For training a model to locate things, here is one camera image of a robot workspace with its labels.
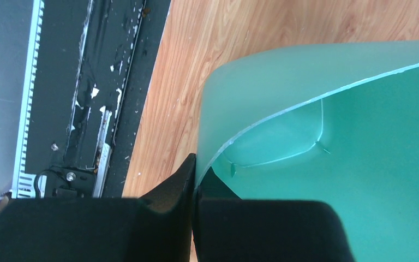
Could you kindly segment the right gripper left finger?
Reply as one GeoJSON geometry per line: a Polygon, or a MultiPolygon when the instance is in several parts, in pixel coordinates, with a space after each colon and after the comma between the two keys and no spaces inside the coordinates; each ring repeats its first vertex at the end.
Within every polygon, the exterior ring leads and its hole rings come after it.
{"type": "Polygon", "coordinates": [[[188,261],[196,155],[140,198],[19,199],[0,213],[0,261],[188,261]]]}

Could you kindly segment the green plastic bin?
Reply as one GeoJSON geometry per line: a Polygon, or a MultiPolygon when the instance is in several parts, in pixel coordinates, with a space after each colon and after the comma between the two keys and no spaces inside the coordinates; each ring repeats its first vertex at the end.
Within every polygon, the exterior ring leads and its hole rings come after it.
{"type": "Polygon", "coordinates": [[[209,170],[243,200],[330,205],[354,261],[419,261],[419,40],[283,47],[217,68],[195,196],[209,170]]]}

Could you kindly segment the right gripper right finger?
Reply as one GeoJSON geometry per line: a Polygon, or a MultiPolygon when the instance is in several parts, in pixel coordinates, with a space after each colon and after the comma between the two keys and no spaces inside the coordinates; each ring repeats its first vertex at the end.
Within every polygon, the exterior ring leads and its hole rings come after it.
{"type": "Polygon", "coordinates": [[[209,170],[196,191],[199,261],[354,261],[330,205],[303,200],[243,200],[209,170]]]}

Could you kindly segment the aluminium frame rails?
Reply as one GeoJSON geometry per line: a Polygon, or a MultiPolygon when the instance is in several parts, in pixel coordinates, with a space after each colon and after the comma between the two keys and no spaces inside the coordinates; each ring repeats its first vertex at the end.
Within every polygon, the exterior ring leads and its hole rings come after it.
{"type": "Polygon", "coordinates": [[[11,197],[17,198],[35,198],[34,180],[36,175],[25,171],[26,154],[30,116],[32,109],[32,100],[34,93],[34,81],[37,72],[37,63],[40,47],[40,34],[43,23],[45,9],[44,0],[34,0],[31,26],[29,30],[25,78],[22,86],[22,99],[19,119],[19,130],[17,134],[17,143],[15,151],[15,163],[13,170],[13,179],[11,185],[11,197]]]}

